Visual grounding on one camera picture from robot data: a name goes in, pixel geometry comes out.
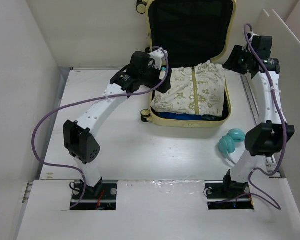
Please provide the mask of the royal blue printed shirt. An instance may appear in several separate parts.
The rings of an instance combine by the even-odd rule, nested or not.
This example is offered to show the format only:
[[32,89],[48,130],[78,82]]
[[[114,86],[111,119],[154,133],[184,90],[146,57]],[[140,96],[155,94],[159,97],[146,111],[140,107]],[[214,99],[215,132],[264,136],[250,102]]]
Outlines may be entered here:
[[171,119],[178,121],[202,121],[203,117],[201,115],[191,115],[191,114],[177,114],[171,112],[161,112],[159,117],[163,119]]

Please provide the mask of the cream printed zip jacket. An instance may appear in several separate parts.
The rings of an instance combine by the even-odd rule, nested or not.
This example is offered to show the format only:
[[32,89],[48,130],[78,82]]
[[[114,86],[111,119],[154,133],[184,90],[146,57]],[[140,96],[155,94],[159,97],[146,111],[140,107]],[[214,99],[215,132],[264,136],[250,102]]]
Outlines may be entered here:
[[155,92],[151,107],[158,113],[223,115],[226,76],[221,64],[210,61],[194,67],[173,68],[171,88]]

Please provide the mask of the yellow suitcase with black lining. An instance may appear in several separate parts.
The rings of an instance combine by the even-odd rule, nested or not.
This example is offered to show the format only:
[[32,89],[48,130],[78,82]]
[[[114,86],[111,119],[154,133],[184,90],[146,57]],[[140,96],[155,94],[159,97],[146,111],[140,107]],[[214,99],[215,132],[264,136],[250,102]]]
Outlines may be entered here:
[[[169,76],[173,68],[189,68],[211,62],[218,64],[226,51],[237,3],[234,0],[139,0],[137,11],[148,21],[149,50],[157,47],[168,52],[169,67],[161,69]],[[141,111],[143,122],[164,127],[217,128],[231,115],[232,107],[226,82],[221,121],[175,120],[159,117],[151,107],[155,97],[150,94],[148,109]]]

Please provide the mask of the teal and white headphones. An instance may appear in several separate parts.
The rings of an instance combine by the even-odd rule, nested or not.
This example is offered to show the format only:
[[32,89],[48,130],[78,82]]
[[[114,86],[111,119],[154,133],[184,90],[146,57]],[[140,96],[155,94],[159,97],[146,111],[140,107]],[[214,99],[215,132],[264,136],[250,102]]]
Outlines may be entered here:
[[246,134],[239,128],[233,128],[218,142],[218,149],[225,159],[236,165],[245,151]]

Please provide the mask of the turquoise shirt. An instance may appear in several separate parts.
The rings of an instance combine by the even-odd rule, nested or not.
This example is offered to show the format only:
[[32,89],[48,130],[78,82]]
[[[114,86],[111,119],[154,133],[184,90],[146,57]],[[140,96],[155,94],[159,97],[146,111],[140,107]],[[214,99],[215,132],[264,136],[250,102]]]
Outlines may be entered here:
[[205,115],[202,116],[202,120],[203,121],[210,121],[210,122],[219,122],[219,121],[222,120],[222,117],[205,114]]

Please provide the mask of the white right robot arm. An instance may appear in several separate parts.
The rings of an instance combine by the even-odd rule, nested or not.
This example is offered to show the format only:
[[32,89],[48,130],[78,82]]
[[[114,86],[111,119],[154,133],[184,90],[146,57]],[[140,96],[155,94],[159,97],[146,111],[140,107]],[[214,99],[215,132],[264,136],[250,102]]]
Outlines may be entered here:
[[236,165],[223,177],[221,191],[227,197],[236,197],[250,186],[254,172],[262,171],[257,166],[258,157],[270,158],[279,153],[279,167],[285,156],[287,143],[295,133],[294,125],[287,123],[281,104],[279,89],[280,62],[271,58],[273,38],[249,32],[246,46],[235,45],[223,65],[225,69],[239,74],[251,75],[258,105],[258,123],[245,135],[245,151]]

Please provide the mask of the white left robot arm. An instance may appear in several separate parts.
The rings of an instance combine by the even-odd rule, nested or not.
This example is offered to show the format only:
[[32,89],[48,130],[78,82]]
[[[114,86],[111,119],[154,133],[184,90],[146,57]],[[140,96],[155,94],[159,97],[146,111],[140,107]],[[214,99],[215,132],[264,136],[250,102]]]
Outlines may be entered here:
[[162,66],[169,67],[168,52],[163,48],[156,47],[150,53],[136,51],[130,63],[111,78],[101,99],[75,121],[64,123],[64,146],[83,172],[75,188],[83,195],[94,199],[102,191],[103,179],[96,160],[101,151],[96,140],[98,131],[115,109],[136,95],[141,86],[151,91],[170,88],[169,72],[166,70],[164,77],[160,77]]

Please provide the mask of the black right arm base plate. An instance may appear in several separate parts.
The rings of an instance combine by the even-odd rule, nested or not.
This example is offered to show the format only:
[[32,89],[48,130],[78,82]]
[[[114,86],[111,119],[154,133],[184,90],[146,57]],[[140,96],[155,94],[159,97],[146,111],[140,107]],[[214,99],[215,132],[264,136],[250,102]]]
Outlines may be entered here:
[[254,210],[248,183],[226,186],[222,180],[207,180],[203,190],[209,210]]

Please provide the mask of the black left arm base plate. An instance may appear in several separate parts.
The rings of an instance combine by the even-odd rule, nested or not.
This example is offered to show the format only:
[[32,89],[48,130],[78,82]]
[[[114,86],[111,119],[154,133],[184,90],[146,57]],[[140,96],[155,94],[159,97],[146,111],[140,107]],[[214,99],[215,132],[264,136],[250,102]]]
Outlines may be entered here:
[[87,186],[82,200],[78,203],[83,191],[83,182],[72,181],[69,184],[72,191],[71,211],[115,211],[117,206],[117,181],[103,181],[96,186],[96,192]]

